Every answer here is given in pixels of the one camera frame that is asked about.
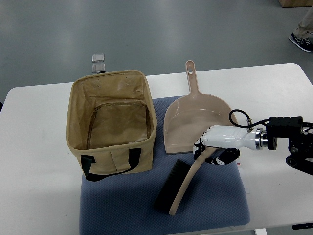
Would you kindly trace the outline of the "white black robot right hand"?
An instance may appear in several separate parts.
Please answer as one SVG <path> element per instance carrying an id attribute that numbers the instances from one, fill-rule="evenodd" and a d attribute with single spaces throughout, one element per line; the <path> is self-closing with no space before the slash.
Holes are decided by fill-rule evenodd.
<path id="1" fill-rule="evenodd" d="M 260 141 L 262 132 L 262 128 L 248 132 L 244 128 L 235 126 L 211 126 L 194 143 L 194 159 L 203 155 L 207 163 L 227 165 L 239 157 L 241 147 L 261 150 L 263 148 Z"/>

